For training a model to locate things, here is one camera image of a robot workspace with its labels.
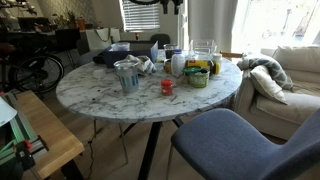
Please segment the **clear cup with coffee beans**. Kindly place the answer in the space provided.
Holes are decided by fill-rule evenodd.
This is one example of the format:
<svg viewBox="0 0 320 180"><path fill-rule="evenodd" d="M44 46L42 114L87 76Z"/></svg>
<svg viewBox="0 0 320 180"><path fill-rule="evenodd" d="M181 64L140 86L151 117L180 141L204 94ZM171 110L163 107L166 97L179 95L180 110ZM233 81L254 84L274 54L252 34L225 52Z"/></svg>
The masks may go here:
<svg viewBox="0 0 320 180"><path fill-rule="evenodd" d="M165 55L167 59L170 59L174 54L174 50L178 48L176 44L164 44Z"/></svg>

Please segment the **dark blue cardboard box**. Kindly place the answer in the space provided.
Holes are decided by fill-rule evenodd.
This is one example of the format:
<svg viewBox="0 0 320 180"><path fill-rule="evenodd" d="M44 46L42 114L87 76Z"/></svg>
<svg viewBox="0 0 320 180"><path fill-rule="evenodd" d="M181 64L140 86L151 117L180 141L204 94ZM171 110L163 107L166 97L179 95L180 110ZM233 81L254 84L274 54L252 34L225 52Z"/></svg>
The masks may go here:
<svg viewBox="0 0 320 180"><path fill-rule="evenodd" d="M111 46L103 52L103 59L108 68L113 68L116 61L125 59L128 55L148 56L152 62L158 57L158 42L151 41L130 41L128 51L114 51Z"/></svg>

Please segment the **dark grey chair left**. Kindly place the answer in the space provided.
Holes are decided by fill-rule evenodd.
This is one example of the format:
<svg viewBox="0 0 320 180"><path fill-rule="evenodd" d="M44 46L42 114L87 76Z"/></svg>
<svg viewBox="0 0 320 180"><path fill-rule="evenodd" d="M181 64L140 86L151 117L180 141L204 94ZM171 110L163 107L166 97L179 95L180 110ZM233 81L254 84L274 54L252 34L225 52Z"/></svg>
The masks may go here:
<svg viewBox="0 0 320 180"><path fill-rule="evenodd" d="M152 42L157 42L158 48L163 49L165 44L170 43L170 36L168 34L164 34L164 33L154 34L150 37L150 40Z"/></svg>

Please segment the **clear acrylic organizer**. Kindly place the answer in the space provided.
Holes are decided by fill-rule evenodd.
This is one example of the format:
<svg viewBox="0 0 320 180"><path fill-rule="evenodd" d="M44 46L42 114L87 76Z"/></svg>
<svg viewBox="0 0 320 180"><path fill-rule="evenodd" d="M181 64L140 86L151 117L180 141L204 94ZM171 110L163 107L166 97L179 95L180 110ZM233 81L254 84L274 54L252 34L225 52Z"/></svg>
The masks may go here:
<svg viewBox="0 0 320 180"><path fill-rule="evenodd" d="M194 39L190 42L190 56L192 60L212 60L217 45L213 39Z"/></svg>

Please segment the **white plastic bottle blue cap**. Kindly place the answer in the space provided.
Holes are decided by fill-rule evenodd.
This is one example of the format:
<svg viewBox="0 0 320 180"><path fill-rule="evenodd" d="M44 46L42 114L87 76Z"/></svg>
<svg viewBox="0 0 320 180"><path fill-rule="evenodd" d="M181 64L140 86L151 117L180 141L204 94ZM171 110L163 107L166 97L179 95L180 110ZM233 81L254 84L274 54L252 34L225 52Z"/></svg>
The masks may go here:
<svg viewBox="0 0 320 180"><path fill-rule="evenodd" d="M185 57L181 49L176 49L171 58L171 73L175 77L180 77L185 66Z"/></svg>

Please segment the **striped cloth towel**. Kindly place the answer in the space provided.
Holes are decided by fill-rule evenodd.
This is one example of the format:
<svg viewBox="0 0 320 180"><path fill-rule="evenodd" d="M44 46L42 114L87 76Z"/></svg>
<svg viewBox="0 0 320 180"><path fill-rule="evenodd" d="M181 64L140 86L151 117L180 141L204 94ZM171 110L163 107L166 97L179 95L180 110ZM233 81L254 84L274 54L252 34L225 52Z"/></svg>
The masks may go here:
<svg viewBox="0 0 320 180"><path fill-rule="evenodd" d="M155 67L154 63L146 55L140 55L140 56L127 55L126 60L134 60L138 62L137 68L138 68L139 75L148 76L157 71L157 68Z"/></svg>

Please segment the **yellow mustard bottle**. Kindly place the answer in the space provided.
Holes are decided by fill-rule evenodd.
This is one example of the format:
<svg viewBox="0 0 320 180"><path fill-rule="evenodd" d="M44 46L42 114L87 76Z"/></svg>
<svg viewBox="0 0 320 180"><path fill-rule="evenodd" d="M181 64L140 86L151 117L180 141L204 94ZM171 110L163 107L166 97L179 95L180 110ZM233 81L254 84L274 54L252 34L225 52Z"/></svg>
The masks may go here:
<svg viewBox="0 0 320 180"><path fill-rule="evenodd" d="M185 62L187 67L199 66L201 68L207 69L210 71L210 74L218 74L221 69L220 63L215 63L211 60L187 60Z"/></svg>

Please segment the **green lid container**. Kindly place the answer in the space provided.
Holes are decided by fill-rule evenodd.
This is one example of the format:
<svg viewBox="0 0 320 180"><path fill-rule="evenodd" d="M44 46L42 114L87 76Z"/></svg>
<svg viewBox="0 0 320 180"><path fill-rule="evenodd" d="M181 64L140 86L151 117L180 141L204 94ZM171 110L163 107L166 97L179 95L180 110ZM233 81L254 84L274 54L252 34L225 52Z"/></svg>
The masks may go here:
<svg viewBox="0 0 320 180"><path fill-rule="evenodd" d="M204 88L208 85L210 72L200 66L185 67L182 72L188 76L188 83L195 88Z"/></svg>

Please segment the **small red lid jar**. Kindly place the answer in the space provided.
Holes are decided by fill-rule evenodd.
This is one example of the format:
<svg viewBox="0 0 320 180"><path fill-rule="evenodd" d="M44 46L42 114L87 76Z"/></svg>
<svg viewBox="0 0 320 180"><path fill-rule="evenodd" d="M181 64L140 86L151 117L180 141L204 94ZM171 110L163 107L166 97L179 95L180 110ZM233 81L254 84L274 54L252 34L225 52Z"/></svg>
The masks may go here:
<svg viewBox="0 0 320 180"><path fill-rule="evenodd" d="M164 79L161 81L161 93L166 96L170 96L173 92L172 81L170 79Z"/></svg>

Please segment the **white tote bag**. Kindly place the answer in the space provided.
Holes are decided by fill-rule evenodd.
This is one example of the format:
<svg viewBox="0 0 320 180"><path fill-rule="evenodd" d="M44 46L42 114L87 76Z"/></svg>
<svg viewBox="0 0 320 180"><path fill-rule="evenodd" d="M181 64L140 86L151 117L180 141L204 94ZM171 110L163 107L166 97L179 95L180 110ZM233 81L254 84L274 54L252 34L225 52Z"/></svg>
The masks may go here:
<svg viewBox="0 0 320 180"><path fill-rule="evenodd" d="M91 51L104 50L120 40L120 31L118 28L91 29L86 31L86 38Z"/></svg>

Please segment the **patterned grey pillow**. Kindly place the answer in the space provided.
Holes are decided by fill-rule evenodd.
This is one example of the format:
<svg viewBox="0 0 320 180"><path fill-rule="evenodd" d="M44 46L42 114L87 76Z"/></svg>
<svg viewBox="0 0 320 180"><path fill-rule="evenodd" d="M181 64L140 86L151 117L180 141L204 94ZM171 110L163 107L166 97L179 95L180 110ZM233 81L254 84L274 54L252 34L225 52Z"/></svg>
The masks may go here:
<svg viewBox="0 0 320 180"><path fill-rule="evenodd" d="M252 57L247 56L243 57L238 63L237 66L241 70L253 69L259 65L265 66L271 76L271 78L285 90L290 90L293 87L293 81L291 77L284 71L280 63L272 57L261 56L261 57Z"/></svg>

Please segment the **round marble table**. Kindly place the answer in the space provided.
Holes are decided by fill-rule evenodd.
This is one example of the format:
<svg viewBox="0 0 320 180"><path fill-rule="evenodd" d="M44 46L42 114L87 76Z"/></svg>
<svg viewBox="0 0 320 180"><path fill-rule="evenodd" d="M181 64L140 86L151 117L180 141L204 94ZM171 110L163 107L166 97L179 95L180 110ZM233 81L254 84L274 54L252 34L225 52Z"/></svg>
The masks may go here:
<svg viewBox="0 0 320 180"><path fill-rule="evenodd" d="M170 79L173 92L161 93L161 81ZM68 73L56 87L62 106L75 114L116 123L152 125L138 180L147 180L154 151L164 121L180 125L180 117L228 104L242 82L240 69L227 59L221 60L220 72L209 78L204 88L194 88L186 80L175 78L157 65L157 71L139 79L138 90L123 92L115 70L94 62Z"/></svg>

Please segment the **blue chair front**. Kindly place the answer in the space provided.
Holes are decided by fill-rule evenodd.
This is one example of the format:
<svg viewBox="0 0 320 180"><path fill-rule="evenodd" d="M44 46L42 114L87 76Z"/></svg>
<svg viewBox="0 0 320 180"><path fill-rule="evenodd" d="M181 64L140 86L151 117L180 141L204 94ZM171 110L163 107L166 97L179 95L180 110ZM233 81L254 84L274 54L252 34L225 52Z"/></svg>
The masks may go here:
<svg viewBox="0 0 320 180"><path fill-rule="evenodd" d="M320 110L284 144L270 141L225 108L181 125L171 142L206 180L294 180L320 162Z"/></svg>

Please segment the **bicycle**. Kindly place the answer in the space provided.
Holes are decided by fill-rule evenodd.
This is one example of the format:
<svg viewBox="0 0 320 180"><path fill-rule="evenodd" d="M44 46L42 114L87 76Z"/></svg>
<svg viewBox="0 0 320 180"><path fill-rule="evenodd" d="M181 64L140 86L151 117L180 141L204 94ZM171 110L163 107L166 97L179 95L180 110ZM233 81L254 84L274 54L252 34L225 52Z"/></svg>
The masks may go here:
<svg viewBox="0 0 320 180"><path fill-rule="evenodd" d="M62 60L46 46L27 50L11 43L1 44L1 90L33 91L37 94L53 90L64 76Z"/></svg>

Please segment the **wooden bench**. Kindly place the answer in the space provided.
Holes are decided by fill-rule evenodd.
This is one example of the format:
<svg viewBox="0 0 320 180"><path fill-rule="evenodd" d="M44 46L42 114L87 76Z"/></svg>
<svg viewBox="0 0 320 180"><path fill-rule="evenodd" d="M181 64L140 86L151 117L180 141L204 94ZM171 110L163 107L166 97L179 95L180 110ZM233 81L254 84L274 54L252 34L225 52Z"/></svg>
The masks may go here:
<svg viewBox="0 0 320 180"><path fill-rule="evenodd" d="M46 142L49 151L35 160L41 179L61 170L68 180L84 180L74 158L84 151L81 141L32 92L16 95L22 112L34 131Z"/></svg>

